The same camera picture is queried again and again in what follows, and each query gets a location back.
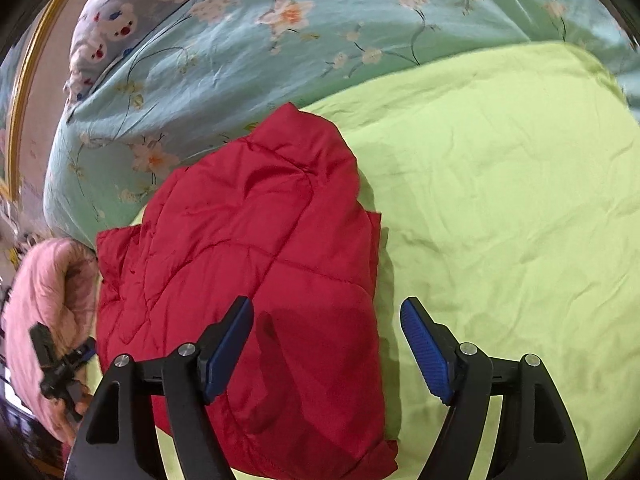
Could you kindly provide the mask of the gold framed wall picture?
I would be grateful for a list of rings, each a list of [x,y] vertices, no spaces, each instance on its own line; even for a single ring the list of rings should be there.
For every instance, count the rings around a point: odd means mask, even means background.
[[[21,138],[32,82],[51,30],[67,1],[43,0],[38,12],[32,14],[31,18],[26,18],[27,41],[21,50],[21,61],[12,84],[12,96],[6,118],[6,151],[3,155],[1,196],[8,202],[16,202],[20,197]]]

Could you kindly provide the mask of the teal floral duvet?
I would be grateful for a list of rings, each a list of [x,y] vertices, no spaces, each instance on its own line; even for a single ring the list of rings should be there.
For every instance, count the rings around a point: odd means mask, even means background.
[[[639,104],[639,32],[614,0],[188,0],[65,103],[43,212],[91,244],[126,226],[175,167],[245,136],[286,102],[466,51],[566,41]]]

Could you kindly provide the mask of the red puffer jacket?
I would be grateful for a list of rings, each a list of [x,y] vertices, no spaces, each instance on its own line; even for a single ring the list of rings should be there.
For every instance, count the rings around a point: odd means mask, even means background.
[[[381,218],[328,120],[284,104],[252,133],[175,170],[135,226],[96,237],[102,365],[166,356],[254,306],[207,415],[231,467],[275,479],[383,479],[374,293]]]

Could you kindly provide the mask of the pink quilted garment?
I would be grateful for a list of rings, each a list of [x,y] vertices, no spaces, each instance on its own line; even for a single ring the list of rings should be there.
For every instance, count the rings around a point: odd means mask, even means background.
[[[65,420],[64,403],[40,392],[43,372],[29,330],[47,326],[57,356],[77,348],[93,328],[98,277],[92,250],[72,238],[48,238],[24,257],[3,313],[11,385],[44,429],[65,443],[75,440],[75,431]]]

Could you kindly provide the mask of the lime green bed sheet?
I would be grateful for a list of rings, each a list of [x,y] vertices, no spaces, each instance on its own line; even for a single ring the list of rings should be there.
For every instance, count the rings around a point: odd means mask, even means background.
[[[446,413],[400,328],[409,296],[487,353],[538,354],[588,476],[613,472],[639,429],[639,126],[614,77],[582,49],[522,44],[296,108],[341,133],[381,218],[383,479],[418,474]]]

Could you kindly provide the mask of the grey cartoon print pillow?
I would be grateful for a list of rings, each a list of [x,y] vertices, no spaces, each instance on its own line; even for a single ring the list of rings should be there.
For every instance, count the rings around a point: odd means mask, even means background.
[[[87,0],[70,45],[66,103],[84,100],[105,72],[188,0]]]

